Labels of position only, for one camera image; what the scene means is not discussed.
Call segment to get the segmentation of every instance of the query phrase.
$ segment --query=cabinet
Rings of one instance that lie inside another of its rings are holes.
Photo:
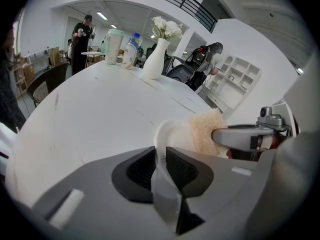
[[[223,113],[234,110],[253,90],[262,71],[248,61],[228,56],[215,76],[207,76],[204,96],[209,98]]]

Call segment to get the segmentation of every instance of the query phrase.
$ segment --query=sponge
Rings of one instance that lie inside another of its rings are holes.
[[[189,121],[194,148],[198,153],[217,156],[227,150],[226,147],[215,143],[211,133],[215,129],[227,128],[218,108],[210,112],[194,115]]]

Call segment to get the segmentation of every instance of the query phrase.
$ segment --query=plastic cup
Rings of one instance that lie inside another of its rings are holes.
[[[110,29],[104,42],[105,62],[109,65],[115,65],[119,49],[125,33],[118,29]]]

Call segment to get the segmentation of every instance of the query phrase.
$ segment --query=white vase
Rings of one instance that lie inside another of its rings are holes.
[[[159,38],[155,50],[143,65],[143,74],[149,79],[158,79],[164,69],[165,51],[170,42]]]

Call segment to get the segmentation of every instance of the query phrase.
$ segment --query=ceiling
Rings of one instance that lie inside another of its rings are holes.
[[[86,2],[78,2],[64,6],[64,10],[67,11],[78,11],[82,14],[91,14],[94,21],[100,22],[106,28],[111,28],[111,24],[115,25],[118,29],[128,32],[137,32],[151,40],[157,40],[157,38],[151,38],[153,35],[152,31],[152,19],[156,16],[161,16],[167,21],[174,21],[180,24],[178,20],[163,14],[157,10],[151,9],[140,4],[132,4],[127,2],[116,2],[107,0],[92,0]],[[102,12],[108,20],[101,18],[97,12]],[[182,26],[182,33],[187,29]],[[169,47],[176,49],[180,40],[170,40]],[[198,34],[194,33],[187,48],[187,52],[192,52],[194,49],[205,45],[206,41],[203,40]]]
[[[311,56],[314,40],[301,15],[289,0],[240,0],[255,28],[273,42],[296,68]]]

